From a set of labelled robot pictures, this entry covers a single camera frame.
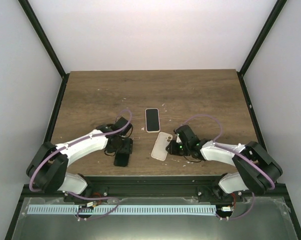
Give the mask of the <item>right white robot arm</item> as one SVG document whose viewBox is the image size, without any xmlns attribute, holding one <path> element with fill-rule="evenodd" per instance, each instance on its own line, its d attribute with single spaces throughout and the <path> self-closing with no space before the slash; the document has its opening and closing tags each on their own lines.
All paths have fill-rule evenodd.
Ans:
<svg viewBox="0 0 301 240">
<path fill-rule="evenodd" d="M 215 161 L 236 168 L 235 173 L 223 174 L 212 189 L 213 197 L 225 201 L 232 193 L 251 191 L 263 195 L 275 188 L 283 169 L 258 143 L 225 144 L 215 139 L 199 139 L 190 126 L 182 125 L 174 130 L 176 136 L 165 150 L 170 155 L 192 157 L 199 161 Z"/>
</svg>

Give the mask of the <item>metal sheet front plate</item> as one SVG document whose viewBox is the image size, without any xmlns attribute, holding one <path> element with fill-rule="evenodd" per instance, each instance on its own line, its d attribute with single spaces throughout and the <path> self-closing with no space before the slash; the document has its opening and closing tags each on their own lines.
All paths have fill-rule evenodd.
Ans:
<svg viewBox="0 0 301 240">
<path fill-rule="evenodd" d="M 214 205 L 215 215 L 27 214 L 29 205 L 80 205 L 62 198 L 26 198 L 8 240 L 296 240 L 290 209 L 282 198 L 245 197 L 232 217 L 218 205 L 184 198 L 126 198 L 102 205 Z"/>
</svg>

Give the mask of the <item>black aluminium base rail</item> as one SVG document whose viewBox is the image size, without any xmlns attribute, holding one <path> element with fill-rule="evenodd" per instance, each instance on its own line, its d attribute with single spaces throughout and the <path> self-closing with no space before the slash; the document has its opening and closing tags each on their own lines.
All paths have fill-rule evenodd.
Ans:
<svg viewBox="0 0 301 240">
<path fill-rule="evenodd" d="M 213 188 L 218 175 L 199 176 L 86 176 L 94 193 L 117 198 L 198 198 L 201 202 L 216 202 Z"/>
</svg>

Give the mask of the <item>left black frame post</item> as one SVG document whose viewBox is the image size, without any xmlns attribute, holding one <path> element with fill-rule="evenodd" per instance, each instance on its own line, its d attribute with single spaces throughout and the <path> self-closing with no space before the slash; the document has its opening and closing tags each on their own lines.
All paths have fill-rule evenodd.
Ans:
<svg viewBox="0 0 301 240">
<path fill-rule="evenodd" d="M 56 52 L 54 51 L 54 48 L 51 45 L 49 38 L 47 37 L 38 17 L 36 16 L 36 13 L 34 12 L 30 2 L 28 0 L 18 0 L 18 3 L 21 6 L 22 10 L 24 11 L 34 31 L 36 32 L 39 40 L 41 41 L 43 47 L 45 48 L 58 74 L 61 76 L 62 79 L 64 79 L 67 74 Z"/>
</svg>

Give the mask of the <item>black frame post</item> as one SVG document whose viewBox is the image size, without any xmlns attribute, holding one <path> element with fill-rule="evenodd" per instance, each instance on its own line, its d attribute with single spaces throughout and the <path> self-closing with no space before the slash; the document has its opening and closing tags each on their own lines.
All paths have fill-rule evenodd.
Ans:
<svg viewBox="0 0 301 240">
<path fill-rule="evenodd" d="M 67 74 L 56 52 L 54 51 L 54 48 L 51 45 L 49 38 L 47 37 L 38 17 L 36 16 L 36 13 L 34 12 L 30 2 L 28 0 L 18 0 L 18 3 L 21 6 L 22 10 L 24 11 L 34 31 L 36 32 L 39 40 L 41 41 L 43 47 L 45 48 L 58 74 L 61 76 L 62 79 L 64 79 Z"/>
<path fill-rule="evenodd" d="M 263 45 L 265 39 L 267 38 L 268 34 L 270 33 L 273 25 L 275 24 L 277 18 L 279 17 L 281 11 L 283 10 L 284 6 L 286 5 L 287 0 L 277 0 L 268 15 L 262 29 L 260 30 L 251 50 L 249 51 L 242 67 L 240 68 L 239 74 L 244 76 L 249 67 L 251 66 L 253 60 L 255 59 L 257 53 L 259 52 L 261 46 Z"/>
</svg>

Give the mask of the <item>right black frame post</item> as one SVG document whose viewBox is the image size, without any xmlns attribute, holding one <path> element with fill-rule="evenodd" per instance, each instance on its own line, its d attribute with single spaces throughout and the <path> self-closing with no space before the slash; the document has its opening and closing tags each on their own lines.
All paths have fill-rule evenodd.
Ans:
<svg viewBox="0 0 301 240">
<path fill-rule="evenodd" d="M 249 51 L 242 67 L 240 68 L 239 74 L 244 76 L 249 67 L 251 66 L 253 60 L 255 59 L 257 53 L 259 52 L 261 46 L 263 45 L 265 39 L 267 38 L 268 34 L 270 33 L 273 25 L 275 24 L 277 18 L 279 17 L 281 11 L 283 10 L 284 6 L 286 5 L 287 0 L 277 0 L 268 15 L 262 29 L 260 30 L 251 50 Z"/>
</svg>

